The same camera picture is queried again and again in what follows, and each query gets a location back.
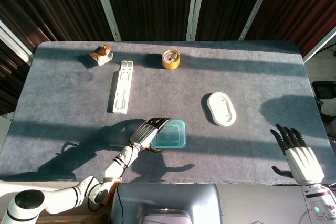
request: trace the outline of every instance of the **table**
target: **table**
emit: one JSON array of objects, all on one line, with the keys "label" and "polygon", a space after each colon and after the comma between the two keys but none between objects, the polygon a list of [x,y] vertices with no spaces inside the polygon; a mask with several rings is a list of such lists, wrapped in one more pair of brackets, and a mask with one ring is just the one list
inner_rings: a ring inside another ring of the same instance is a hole
[{"label": "table", "polygon": [[[107,43],[111,62],[98,67],[88,52]],[[178,69],[161,66],[163,51],[181,53]],[[122,60],[134,62],[128,114],[113,114]],[[214,124],[206,99],[224,92],[237,120]],[[103,169],[152,117],[180,119],[186,148],[140,153],[124,182],[293,184],[269,130],[279,123],[305,137],[336,181],[336,158],[313,98],[301,55],[279,41],[44,42],[38,46],[0,152],[2,180],[102,178]]]}]

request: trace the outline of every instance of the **cable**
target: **cable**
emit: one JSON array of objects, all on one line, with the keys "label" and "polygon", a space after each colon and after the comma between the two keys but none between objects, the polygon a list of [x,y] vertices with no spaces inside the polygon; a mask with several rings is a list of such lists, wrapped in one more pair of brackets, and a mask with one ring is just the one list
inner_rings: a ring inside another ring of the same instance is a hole
[{"label": "cable", "polygon": [[300,220],[299,220],[299,224],[301,224],[302,219],[304,218],[304,216],[306,215],[306,213],[308,213],[310,210],[311,210],[311,209],[308,209],[307,211],[305,211],[305,212],[303,213],[303,215],[301,216],[301,218],[300,218]]},{"label": "cable", "polygon": [[99,207],[97,209],[92,210],[91,207],[90,207],[90,199],[88,199],[88,208],[91,212],[97,212],[102,207],[103,207],[103,204],[99,204]]},{"label": "cable", "polygon": [[121,206],[122,224],[124,224],[124,207],[122,206],[120,195],[119,195],[119,184],[120,183],[118,183],[118,185],[117,185],[117,195],[118,195],[119,203],[120,203],[120,206]]},{"label": "cable", "polygon": [[333,184],[321,184],[321,186],[326,187],[327,189],[331,190],[331,191],[336,191],[336,183]]},{"label": "cable", "polygon": [[323,51],[325,51],[325,50],[327,50],[327,49],[329,49],[329,48],[331,48],[331,47],[333,47],[333,46],[335,46],[335,45],[336,45],[336,43],[333,43],[333,44],[331,44],[331,45],[329,45],[329,46],[327,46],[327,47],[321,48],[321,49],[316,53],[316,55],[319,54],[319,53],[321,53],[321,52],[323,52]]},{"label": "cable", "polygon": [[[132,156],[133,156],[133,150],[134,150],[134,145],[132,145],[132,152],[131,152],[130,160],[128,161],[127,165],[125,166],[124,171],[122,172],[120,177],[122,177],[122,175],[124,174],[124,172],[126,171],[128,166],[130,165],[130,162],[131,162]],[[117,185],[117,195],[118,195],[119,203],[120,203],[120,206],[121,206],[122,224],[124,224],[124,207],[121,203],[121,199],[120,199],[120,195],[119,195],[119,185],[120,185],[120,183],[118,183],[118,185]]]}]

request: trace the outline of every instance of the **white robotic arm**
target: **white robotic arm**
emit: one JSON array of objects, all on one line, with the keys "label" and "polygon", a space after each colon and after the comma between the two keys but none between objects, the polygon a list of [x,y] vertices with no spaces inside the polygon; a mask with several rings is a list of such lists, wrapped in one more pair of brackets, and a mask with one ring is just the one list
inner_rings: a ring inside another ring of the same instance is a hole
[{"label": "white robotic arm", "polygon": [[139,152],[143,150],[160,151],[151,147],[151,142],[170,120],[169,118],[152,118],[142,124],[131,136],[130,144],[105,169],[102,183],[93,176],[89,176],[76,186],[61,190],[22,191],[10,202],[1,224],[36,223],[39,214],[44,209],[50,214],[57,214],[80,206],[85,197],[94,203],[101,203],[108,196],[113,184],[120,181],[125,170],[136,160]]},{"label": "white robotic arm", "polygon": [[308,147],[296,129],[288,129],[277,124],[280,131],[271,130],[287,157],[290,172],[273,166],[281,176],[291,177],[302,186],[304,196],[318,220],[336,223],[336,197],[330,189],[321,185],[324,173],[312,149]]}]

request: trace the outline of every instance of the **tape roll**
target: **tape roll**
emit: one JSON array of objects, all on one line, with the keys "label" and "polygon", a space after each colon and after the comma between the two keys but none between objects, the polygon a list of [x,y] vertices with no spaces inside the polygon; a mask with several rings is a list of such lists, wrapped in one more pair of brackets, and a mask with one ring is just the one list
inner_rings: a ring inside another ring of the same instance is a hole
[{"label": "tape roll", "polygon": [[167,50],[162,54],[162,66],[165,69],[173,70],[180,65],[180,53],[175,49]]}]

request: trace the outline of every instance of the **teal plastic container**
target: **teal plastic container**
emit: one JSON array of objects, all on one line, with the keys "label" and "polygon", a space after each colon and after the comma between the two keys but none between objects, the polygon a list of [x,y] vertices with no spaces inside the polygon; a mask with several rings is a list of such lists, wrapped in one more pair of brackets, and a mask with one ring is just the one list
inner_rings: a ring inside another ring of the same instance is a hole
[{"label": "teal plastic container", "polygon": [[152,141],[155,148],[184,148],[185,124],[182,120],[171,120]]}]

